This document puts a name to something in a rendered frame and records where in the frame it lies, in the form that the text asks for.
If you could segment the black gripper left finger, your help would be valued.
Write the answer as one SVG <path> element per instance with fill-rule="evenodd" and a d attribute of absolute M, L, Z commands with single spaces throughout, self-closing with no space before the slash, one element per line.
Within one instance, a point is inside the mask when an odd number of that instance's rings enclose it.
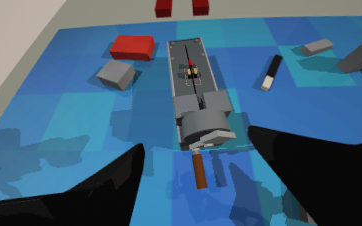
<path fill-rule="evenodd" d="M 129 226 L 144 166 L 136 144 L 62 193 L 0 201 L 0 226 Z"/>

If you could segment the red rectangular block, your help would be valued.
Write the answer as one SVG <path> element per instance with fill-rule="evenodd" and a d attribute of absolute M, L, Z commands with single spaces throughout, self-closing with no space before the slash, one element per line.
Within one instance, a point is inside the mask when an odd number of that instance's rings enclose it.
<path fill-rule="evenodd" d="M 118 35 L 109 53 L 114 60 L 149 61 L 154 46 L 153 36 Z"/>

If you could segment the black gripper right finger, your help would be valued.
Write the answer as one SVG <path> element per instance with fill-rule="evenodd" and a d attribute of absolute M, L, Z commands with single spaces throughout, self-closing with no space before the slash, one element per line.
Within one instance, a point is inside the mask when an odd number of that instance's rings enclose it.
<path fill-rule="evenodd" d="M 362 226 L 362 143 L 258 126 L 247 136 L 318 226 Z"/>

